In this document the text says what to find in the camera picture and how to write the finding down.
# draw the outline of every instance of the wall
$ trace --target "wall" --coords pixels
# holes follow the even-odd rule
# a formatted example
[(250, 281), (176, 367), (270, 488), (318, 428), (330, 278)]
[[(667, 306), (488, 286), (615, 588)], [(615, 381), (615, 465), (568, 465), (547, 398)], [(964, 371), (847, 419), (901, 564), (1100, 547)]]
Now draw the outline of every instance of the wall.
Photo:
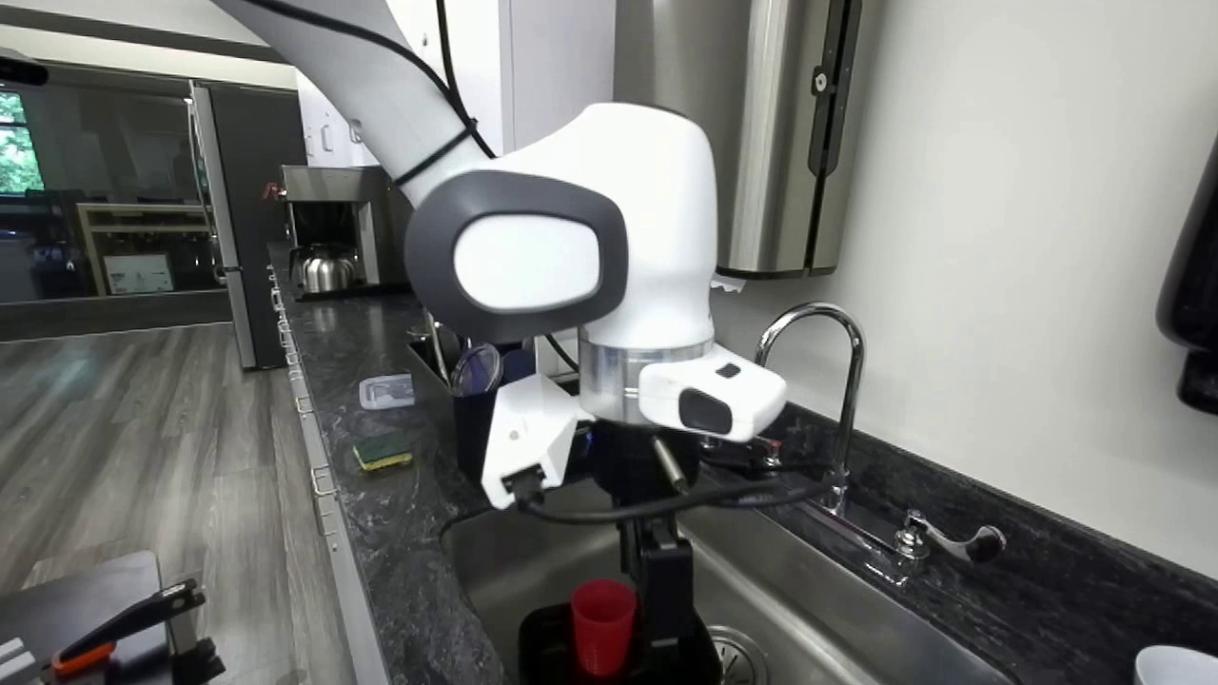
[[(842, 300), (861, 432), (1218, 579), (1218, 419), (1175, 404), (1152, 323), (1218, 134), (1218, 4), (883, 8), (842, 266), (719, 300), (719, 337)], [(832, 415), (842, 359), (821, 323), (776, 371)]]

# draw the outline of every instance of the faucet handle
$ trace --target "faucet handle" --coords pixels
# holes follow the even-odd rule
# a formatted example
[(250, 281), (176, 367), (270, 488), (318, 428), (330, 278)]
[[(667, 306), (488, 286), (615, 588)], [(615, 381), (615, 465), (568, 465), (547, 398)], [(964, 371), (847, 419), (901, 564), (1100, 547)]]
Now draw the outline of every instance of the faucet handle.
[(916, 561), (916, 547), (926, 546), (920, 538), (958, 564), (988, 564), (1007, 547), (997, 524), (977, 524), (967, 541), (955, 541), (945, 529), (936, 529), (920, 510), (909, 510), (907, 529), (898, 533), (898, 546), (913, 552), (909, 561)]

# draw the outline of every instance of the sink drain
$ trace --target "sink drain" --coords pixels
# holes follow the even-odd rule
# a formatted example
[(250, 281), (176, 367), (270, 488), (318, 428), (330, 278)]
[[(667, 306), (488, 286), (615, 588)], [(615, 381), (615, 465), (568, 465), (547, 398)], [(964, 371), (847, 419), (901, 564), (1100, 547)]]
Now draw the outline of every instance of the sink drain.
[(765, 665), (751, 637), (729, 626), (708, 626), (723, 677), (719, 685), (765, 685)]

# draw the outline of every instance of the window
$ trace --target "window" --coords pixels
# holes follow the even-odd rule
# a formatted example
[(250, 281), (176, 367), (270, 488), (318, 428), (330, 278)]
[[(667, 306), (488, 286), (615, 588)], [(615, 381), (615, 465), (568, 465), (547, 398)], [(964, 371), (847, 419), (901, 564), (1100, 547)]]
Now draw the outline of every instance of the window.
[(0, 91), (0, 196), (25, 191), (42, 191), (25, 102), (15, 91)]

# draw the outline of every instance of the ceiling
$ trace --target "ceiling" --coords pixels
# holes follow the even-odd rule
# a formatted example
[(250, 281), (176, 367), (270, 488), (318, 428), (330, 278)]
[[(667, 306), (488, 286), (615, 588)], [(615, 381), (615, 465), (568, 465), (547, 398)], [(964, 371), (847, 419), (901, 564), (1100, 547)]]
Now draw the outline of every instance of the ceiling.
[(209, 0), (0, 0), (0, 8), (261, 47), (250, 32), (242, 32)]
[(289, 70), (289, 65), (241, 60), (241, 56), (221, 56), (221, 55), (188, 55), (188, 49), (104, 41), (104, 37), (23, 32), (23, 26), (0, 26), (0, 47), (20, 49), (38, 60), (54, 60), (54, 65), (297, 88), (297, 70)]

